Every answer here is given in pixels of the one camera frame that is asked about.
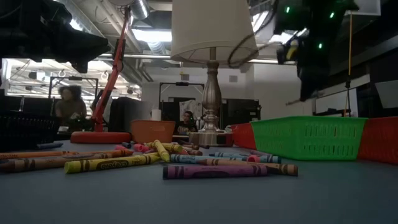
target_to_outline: white lamp shade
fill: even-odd
[[[249,34],[253,28],[246,0],[173,0],[172,60],[207,63],[210,48],[216,47],[217,61],[227,63],[235,46]],[[244,59],[254,50],[252,37],[231,61]]]

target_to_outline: plastic basket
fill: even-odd
[[[18,111],[0,112],[0,151],[35,149],[37,144],[54,142],[60,120]]]
[[[131,135],[134,142],[172,142],[174,121],[131,121]]]
[[[298,160],[354,160],[366,120],[293,116],[251,124],[258,151]]]
[[[231,127],[235,145],[247,149],[256,149],[256,142],[254,141],[253,129],[250,123],[235,124],[231,125]]]
[[[358,159],[398,164],[398,117],[366,121]]]

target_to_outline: gray table surface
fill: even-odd
[[[114,148],[63,142],[58,150]],[[298,165],[299,176],[163,180],[163,163],[1,174],[0,223],[398,223],[397,166],[282,162]]]

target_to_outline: woman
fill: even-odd
[[[198,128],[193,121],[193,114],[191,111],[184,112],[182,121],[177,125],[178,134],[188,134],[189,132],[197,132]]]
[[[55,105],[55,114],[62,119],[61,125],[65,125],[69,119],[87,115],[80,86],[63,86],[58,92],[62,99]]]

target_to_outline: lamp base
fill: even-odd
[[[218,132],[189,133],[189,141],[202,146],[229,146],[233,145],[232,134]]]

